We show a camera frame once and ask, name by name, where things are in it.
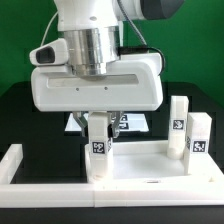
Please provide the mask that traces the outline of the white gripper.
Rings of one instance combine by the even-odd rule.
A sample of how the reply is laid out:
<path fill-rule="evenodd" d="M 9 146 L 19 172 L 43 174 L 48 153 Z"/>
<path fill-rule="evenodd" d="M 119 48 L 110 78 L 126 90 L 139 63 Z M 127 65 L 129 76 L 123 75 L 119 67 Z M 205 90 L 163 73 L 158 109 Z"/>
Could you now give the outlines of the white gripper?
<path fill-rule="evenodd" d="M 67 66 L 37 67 L 31 75 L 35 106 L 41 111 L 70 111 L 88 136 L 88 122 L 81 111 L 111 113 L 111 137 L 117 138 L 123 111 L 154 111 L 163 101 L 157 53 L 123 55 L 107 65 L 102 76 L 77 77 Z"/>

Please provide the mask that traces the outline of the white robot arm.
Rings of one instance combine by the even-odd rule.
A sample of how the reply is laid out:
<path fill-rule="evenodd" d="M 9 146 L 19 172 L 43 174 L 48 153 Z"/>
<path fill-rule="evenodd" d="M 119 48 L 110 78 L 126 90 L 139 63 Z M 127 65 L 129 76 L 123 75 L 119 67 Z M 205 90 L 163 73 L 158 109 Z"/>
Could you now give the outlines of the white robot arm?
<path fill-rule="evenodd" d="M 154 111 L 162 103 L 161 51 L 142 42 L 124 47 L 123 21 L 172 17 L 185 0 L 54 0 L 61 37 L 30 52 L 35 106 L 70 111 L 88 136 L 86 112 L 107 116 L 111 137 L 126 111 Z"/>

